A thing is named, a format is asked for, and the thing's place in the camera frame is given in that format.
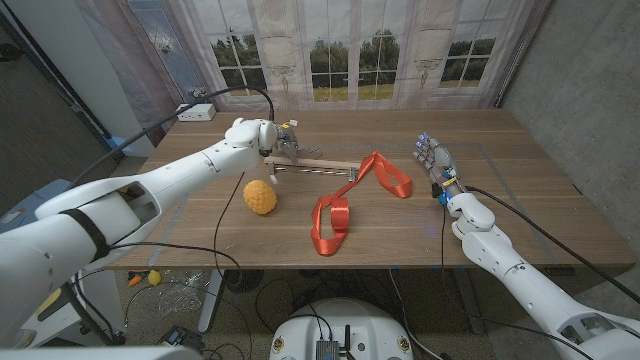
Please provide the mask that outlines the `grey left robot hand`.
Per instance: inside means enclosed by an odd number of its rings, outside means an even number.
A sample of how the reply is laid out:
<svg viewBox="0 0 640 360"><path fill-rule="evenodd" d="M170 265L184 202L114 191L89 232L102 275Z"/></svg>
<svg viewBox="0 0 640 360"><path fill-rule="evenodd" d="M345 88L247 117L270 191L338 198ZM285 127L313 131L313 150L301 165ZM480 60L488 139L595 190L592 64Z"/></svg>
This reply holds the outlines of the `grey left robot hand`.
<svg viewBox="0 0 640 360"><path fill-rule="evenodd" d="M276 124L277 147L290 159L293 165L298 165L298 141L295 135L295 127L297 124L298 122L296 120L290 120L283 124Z"/></svg>

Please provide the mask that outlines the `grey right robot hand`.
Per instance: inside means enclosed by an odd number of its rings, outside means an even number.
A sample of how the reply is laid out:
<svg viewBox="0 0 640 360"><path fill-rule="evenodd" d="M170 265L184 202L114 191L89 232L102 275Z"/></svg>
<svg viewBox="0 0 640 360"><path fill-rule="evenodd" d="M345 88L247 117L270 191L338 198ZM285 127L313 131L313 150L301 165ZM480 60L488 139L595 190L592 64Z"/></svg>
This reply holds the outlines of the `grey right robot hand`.
<svg viewBox="0 0 640 360"><path fill-rule="evenodd" d="M413 155L428 170L433 198L446 204L454 196L466 192L458 176L455 161L435 137L427 133L421 134Z"/></svg>

